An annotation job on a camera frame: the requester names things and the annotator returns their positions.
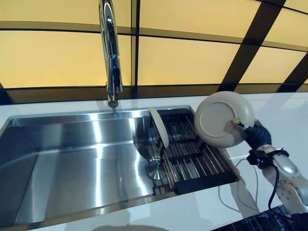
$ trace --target faucet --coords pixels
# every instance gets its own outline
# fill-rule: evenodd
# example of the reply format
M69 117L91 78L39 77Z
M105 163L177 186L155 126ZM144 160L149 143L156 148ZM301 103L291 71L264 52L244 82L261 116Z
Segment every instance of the faucet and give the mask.
M123 91L115 12L111 0L99 0L99 18L103 41L104 58L107 72L108 106L118 106L117 93Z

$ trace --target yellow backsplash panel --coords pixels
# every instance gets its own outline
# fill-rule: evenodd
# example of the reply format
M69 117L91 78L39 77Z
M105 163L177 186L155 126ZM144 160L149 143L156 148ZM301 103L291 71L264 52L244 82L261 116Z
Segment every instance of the yellow backsplash panel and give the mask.
M283 83L306 52L260 47L240 83Z
M142 0L140 27L243 38L259 5L254 0Z
M118 26L130 26L130 0L113 0ZM0 0L0 21L99 24L98 0Z
M307 0L287 0L284 6L308 13Z
M131 84L130 36L118 36L123 85ZM5 88L104 86L100 34L0 31L0 82Z
M221 83L239 44L139 38L139 85Z
M308 47L308 15L281 9L265 41Z

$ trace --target stainless steel sink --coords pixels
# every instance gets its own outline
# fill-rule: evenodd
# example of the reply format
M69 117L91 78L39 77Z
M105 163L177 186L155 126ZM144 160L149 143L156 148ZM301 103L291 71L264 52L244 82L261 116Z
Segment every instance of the stainless steel sink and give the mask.
M193 118L190 107L182 110ZM159 137L149 125L148 109L10 118L0 130L0 228L33 229L178 195L155 165Z

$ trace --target white countertop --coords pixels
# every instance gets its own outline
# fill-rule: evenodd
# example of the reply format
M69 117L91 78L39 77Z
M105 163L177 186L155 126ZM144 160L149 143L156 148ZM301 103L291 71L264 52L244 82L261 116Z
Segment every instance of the white countertop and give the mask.
M272 143L276 148L283 147L291 160L299 167L304 177L308 178L308 93L275 93L275 94L245 94L243 95L253 106L256 118L270 131ZM142 108L168 105L190 105L194 110L205 96L177 97L159 99L120 100L119 107ZM33 103L0 106L0 128L8 117L13 115L44 114L60 112L85 112L110 110L106 101L83 101L61 103ZM243 142L236 147L227 149L231 161L236 164L246 158L249 146ZM252 166L246 161L239 164L238 169L246 183L246 188L255 197L256 175ZM272 192L272 186L257 169L259 186L257 207L259 211L267 210L267 203ZM37 229L38 231L92 231L122 230L104 226L147 225L160 227L169 231L212 230L217 227L241 220L253 213L237 206L232 196L231 187L237 183L220 187L222 201L234 208L226 207L219 199L218 187L180 195L165 200L152 202L113 213L68 222L65 224ZM277 197L272 207L280 205ZM136 227L125 227L124 230L134 230Z

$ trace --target sink drain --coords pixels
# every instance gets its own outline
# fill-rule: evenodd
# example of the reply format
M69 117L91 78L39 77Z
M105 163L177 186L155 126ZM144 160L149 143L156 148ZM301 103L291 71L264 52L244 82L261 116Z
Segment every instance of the sink drain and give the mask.
M160 157L152 158L148 165L145 167L145 172L147 176L153 181L162 181L166 179L166 172Z

